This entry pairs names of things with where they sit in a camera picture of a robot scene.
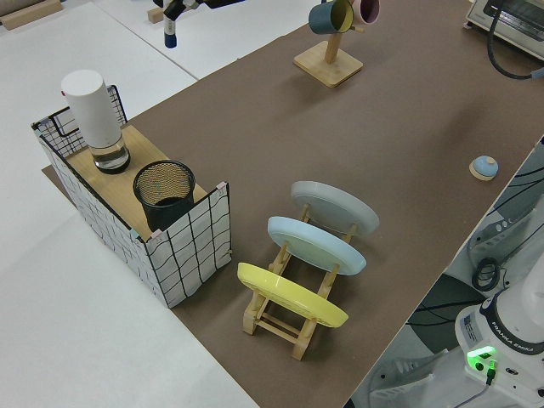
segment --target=green light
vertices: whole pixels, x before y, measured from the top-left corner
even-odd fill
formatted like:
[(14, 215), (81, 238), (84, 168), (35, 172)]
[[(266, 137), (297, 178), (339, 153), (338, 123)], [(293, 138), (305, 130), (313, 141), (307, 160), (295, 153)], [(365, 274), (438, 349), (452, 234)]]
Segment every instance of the green light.
[[(477, 348), (475, 350), (469, 351), (467, 353), (468, 364), (472, 368), (475, 368), (476, 370), (481, 371), (484, 369), (484, 366), (482, 365), (482, 359), (485, 360), (491, 357), (495, 352), (496, 352), (495, 348), (491, 346), (485, 346), (482, 348)], [(491, 360), (490, 365), (494, 366), (495, 361)]]
[(482, 347), (482, 348), (477, 348), (475, 350), (469, 351), (467, 353), (467, 357), (469, 359), (473, 359), (474, 357), (478, 357), (479, 355), (482, 355), (482, 354), (494, 354), (494, 353), (495, 353), (495, 348), (494, 347), (485, 346), (485, 347)]

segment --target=table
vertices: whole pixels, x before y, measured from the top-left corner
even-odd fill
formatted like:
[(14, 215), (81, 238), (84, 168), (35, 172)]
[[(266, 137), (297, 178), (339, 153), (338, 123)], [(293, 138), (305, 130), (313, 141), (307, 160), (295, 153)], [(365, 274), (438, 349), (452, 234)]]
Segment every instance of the table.
[[(467, 9), (384, 2), (366, 34), (344, 35), (365, 67), (336, 89), (292, 64), (322, 40), (302, 27), (130, 121), (203, 188), (230, 183), (233, 262), (173, 312), (260, 406), (342, 406), (541, 137), (544, 82), (493, 71), (485, 37), (462, 28)], [(537, 66), (496, 48), (518, 71)], [(489, 183), (468, 171), (483, 154), (500, 164)], [(382, 220), (354, 241), (366, 269), (329, 297), (349, 320), (317, 330), (302, 363), (278, 337), (242, 332), (251, 293), (235, 277), (238, 262), (273, 259), (267, 219), (297, 216), (289, 189), (301, 179), (358, 196)], [(300, 263), (286, 276), (320, 280)]]
[(178, 46), (164, 46), (164, 25), (151, 24), (150, 0), (94, 0), (96, 5), (145, 42), (200, 79), (248, 55), (308, 22), (316, 0), (245, 0), (228, 7), (181, 14), (176, 22)]
[(92, 3), (63, 5), (0, 27), (0, 404), (253, 407), (43, 177), (48, 159), (30, 125), (66, 106), (66, 73), (99, 71), (129, 117), (195, 82)]

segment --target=white basket with black grid pattern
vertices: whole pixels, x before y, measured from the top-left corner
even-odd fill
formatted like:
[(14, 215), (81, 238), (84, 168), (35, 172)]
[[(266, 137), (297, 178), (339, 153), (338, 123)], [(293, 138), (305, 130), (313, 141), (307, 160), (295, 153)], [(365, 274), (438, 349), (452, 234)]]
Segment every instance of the white basket with black grid pattern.
[[(120, 125), (127, 122), (119, 93), (108, 87)], [(144, 241), (66, 160), (86, 148), (70, 108), (32, 124), (66, 193), (102, 241), (172, 308), (230, 260), (230, 191), (219, 184), (158, 236)]]

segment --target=pink mug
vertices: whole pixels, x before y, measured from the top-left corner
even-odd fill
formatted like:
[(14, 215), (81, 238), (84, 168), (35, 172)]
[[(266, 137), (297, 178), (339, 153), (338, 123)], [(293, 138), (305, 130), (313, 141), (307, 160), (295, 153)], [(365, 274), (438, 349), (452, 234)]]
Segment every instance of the pink mug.
[(380, 14), (380, 0), (352, 0), (354, 24), (372, 24)]

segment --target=plate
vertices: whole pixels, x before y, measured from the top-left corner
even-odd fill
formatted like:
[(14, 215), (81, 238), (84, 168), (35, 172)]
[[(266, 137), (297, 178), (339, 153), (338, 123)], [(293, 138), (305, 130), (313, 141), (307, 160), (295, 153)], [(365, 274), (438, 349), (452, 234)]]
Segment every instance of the plate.
[(272, 302), (323, 326), (340, 327), (348, 319), (346, 312), (317, 293), (266, 269), (238, 263), (238, 279)]
[(287, 242), (291, 255), (317, 268), (330, 272), (339, 265), (340, 275), (356, 275), (366, 266), (365, 257), (348, 243), (297, 219), (271, 217), (268, 231), (272, 241), (280, 247)]
[(355, 235), (368, 235), (380, 224), (380, 218), (363, 201), (328, 184), (297, 181), (291, 187), (291, 198), (301, 208), (309, 204), (310, 219), (339, 234), (346, 234), (356, 224)]

